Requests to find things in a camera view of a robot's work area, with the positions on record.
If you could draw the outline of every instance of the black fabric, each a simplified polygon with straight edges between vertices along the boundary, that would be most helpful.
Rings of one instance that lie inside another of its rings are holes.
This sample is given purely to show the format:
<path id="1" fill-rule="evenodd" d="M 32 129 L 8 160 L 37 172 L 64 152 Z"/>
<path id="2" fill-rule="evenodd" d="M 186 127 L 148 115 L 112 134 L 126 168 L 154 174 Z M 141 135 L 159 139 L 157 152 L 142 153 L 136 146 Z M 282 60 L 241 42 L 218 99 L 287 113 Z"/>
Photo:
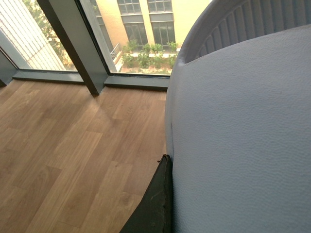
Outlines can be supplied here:
<path id="1" fill-rule="evenodd" d="M 172 162 L 164 154 L 136 210 L 120 233 L 171 233 L 173 177 Z"/>

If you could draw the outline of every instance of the tree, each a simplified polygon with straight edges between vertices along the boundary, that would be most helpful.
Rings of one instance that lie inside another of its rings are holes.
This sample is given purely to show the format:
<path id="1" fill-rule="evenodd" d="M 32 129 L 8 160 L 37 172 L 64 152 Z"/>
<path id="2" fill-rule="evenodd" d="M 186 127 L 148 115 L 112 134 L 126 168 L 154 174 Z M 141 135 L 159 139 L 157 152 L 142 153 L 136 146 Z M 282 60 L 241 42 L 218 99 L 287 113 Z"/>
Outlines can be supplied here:
<path id="1" fill-rule="evenodd" d="M 63 44 L 60 42 L 60 39 L 56 35 L 53 27 L 49 23 L 38 2 L 35 0 L 22 0 L 22 1 L 27 7 L 32 17 L 34 18 L 34 20 L 36 21 L 36 23 L 38 24 L 45 38 L 48 40 L 49 44 L 54 49 L 59 60 L 64 64 L 65 68 L 73 69 L 74 65 L 67 51 L 65 50 Z"/>

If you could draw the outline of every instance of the chair backrest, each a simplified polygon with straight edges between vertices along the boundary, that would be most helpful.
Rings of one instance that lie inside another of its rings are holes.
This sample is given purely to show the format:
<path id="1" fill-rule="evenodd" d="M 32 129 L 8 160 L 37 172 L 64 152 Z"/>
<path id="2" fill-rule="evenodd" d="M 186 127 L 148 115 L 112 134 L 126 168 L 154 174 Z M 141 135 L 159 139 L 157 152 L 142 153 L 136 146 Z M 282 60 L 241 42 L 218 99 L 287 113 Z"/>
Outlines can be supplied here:
<path id="1" fill-rule="evenodd" d="M 255 37 L 311 24 L 310 0 L 214 0 L 180 51 L 184 63 Z"/>

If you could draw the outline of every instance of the building window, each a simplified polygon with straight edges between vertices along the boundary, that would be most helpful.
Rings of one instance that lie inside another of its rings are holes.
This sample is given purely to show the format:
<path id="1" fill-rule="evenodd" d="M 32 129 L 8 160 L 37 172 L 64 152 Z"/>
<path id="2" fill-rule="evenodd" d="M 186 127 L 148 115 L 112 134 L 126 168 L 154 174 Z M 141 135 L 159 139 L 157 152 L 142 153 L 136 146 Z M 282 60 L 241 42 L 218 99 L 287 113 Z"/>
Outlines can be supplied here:
<path id="1" fill-rule="evenodd" d="M 165 50 L 169 48 L 168 42 L 175 42 L 173 22 L 152 23 L 155 42 L 161 44 Z"/>
<path id="2" fill-rule="evenodd" d="M 171 0 L 148 0 L 149 12 L 172 11 Z"/>
<path id="3" fill-rule="evenodd" d="M 139 0 L 118 0 L 121 15 L 141 13 Z"/>
<path id="4" fill-rule="evenodd" d="M 143 23 L 125 23 L 125 30 L 128 40 L 136 40 L 138 50 L 142 50 L 142 46 L 148 43 L 145 26 Z"/>

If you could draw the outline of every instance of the green plant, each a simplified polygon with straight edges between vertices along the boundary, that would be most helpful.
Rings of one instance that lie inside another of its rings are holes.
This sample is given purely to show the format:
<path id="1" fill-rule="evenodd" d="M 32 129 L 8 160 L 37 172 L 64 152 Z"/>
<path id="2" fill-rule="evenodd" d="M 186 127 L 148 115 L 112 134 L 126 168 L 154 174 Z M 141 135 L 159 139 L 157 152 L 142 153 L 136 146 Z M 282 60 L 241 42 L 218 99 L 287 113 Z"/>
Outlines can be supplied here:
<path id="1" fill-rule="evenodd" d="M 127 68 L 132 68 L 134 66 L 134 57 L 131 54 L 124 53 L 122 55 L 122 60 Z"/>
<path id="2" fill-rule="evenodd" d="M 132 53 L 138 47 L 137 40 L 130 40 L 127 42 L 127 45 L 123 46 L 123 52 Z"/>
<path id="3" fill-rule="evenodd" d="M 141 52 L 137 57 L 139 67 L 147 69 L 150 65 L 150 58 L 148 53 Z"/>
<path id="4" fill-rule="evenodd" d="M 172 53 L 176 53 L 178 44 L 176 42 L 167 42 L 167 45 L 170 47 Z"/>
<path id="5" fill-rule="evenodd" d="M 68 56 L 64 46 L 60 42 L 59 38 L 57 37 L 54 29 L 52 28 L 51 24 L 49 23 L 48 19 L 46 18 L 45 14 L 41 10 L 39 3 L 33 0 L 22 0 L 22 2 L 27 7 L 28 11 L 38 24 L 39 28 L 41 29 L 42 33 L 49 41 L 49 44 L 54 49 L 55 53 L 57 54 L 59 60 L 64 64 L 66 69 L 73 69 L 74 65 Z"/>
<path id="6" fill-rule="evenodd" d="M 156 69 L 160 69 L 162 63 L 163 63 L 163 53 L 160 52 L 159 54 L 156 54 L 153 57 L 152 64 L 155 66 Z"/>
<path id="7" fill-rule="evenodd" d="M 176 61 L 176 57 L 177 57 L 176 54 L 174 54 L 173 56 L 170 56 L 170 57 L 169 57 L 169 65 L 170 65 L 170 68 L 171 68 L 171 69 L 173 69 L 173 66 L 174 66 L 175 61 Z"/>
<path id="8" fill-rule="evenodd" d="M 145 53 L 150 53 L 150 45 L 147 43 L 142 47 L 142 51 Z"/>
<path id="9" fill-rule="evenodd" d="M 159 52 L 163 51 L 163 46 L 160 44 L 154 44 L 150 46 L 150 50 L 154 54 L 158 54 Z"/>

